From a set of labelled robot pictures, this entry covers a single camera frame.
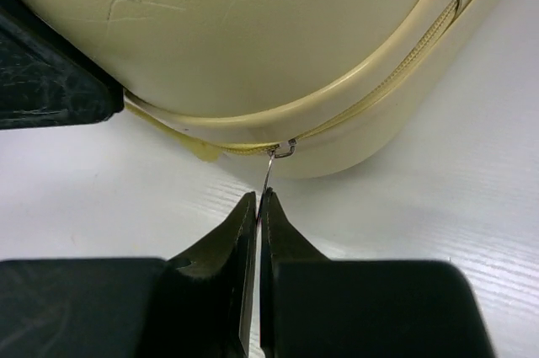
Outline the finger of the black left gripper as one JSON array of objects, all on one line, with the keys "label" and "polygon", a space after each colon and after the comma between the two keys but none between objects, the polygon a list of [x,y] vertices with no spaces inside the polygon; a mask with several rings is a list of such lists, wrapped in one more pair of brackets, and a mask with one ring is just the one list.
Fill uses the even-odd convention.
[{"label": "finger of the black left gripper", "polygon": [[78,126],[124,109],[124,89],[34,14],[1,0],[1,128]]}]

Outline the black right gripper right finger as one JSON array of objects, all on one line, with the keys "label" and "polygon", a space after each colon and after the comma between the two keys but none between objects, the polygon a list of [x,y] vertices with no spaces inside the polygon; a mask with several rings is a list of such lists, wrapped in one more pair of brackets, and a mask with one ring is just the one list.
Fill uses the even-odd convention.
[{"label": "black right gripper right finger", "polygon": [[490,357],[466,276],[442,260],[334,260],[267,190],[260,345],[268,357]]}]

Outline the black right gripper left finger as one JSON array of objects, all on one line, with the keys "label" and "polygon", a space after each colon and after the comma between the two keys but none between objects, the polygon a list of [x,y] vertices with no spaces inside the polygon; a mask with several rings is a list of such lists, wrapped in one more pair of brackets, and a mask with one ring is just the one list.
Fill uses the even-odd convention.
[{"label": "black right gripper left finger", "polygon": [[171,259],[1,263],[4,357],[245,357],[256,197]]}]

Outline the silver zipper pull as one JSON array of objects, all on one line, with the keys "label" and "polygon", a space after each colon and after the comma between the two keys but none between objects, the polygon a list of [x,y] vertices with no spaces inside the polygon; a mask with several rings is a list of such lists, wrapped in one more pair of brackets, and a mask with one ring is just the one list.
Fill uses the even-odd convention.
[{"label": "silver zipper pull", "polygon": [[281,142],[276,145],[272,145],[267,151],[269,157],[267,169],[264,176],[264,182],[261,190],[261,195],[264,195],[266,190],[270,186],[270,180],[272,173],[275,170],[275,166],[279,160],[289,158],[296,152],[297,139],[292,138],[287,142]]}]

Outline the yellow hard-shell suitcase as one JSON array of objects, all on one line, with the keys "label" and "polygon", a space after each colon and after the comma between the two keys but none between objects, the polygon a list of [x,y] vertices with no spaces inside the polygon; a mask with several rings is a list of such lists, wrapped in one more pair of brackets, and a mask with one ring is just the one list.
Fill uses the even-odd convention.
[{"label": "yellow hard-shell suitcase", "polygon": [[404,126],[498,0],[21,0],[204,160],[350,168]]}]

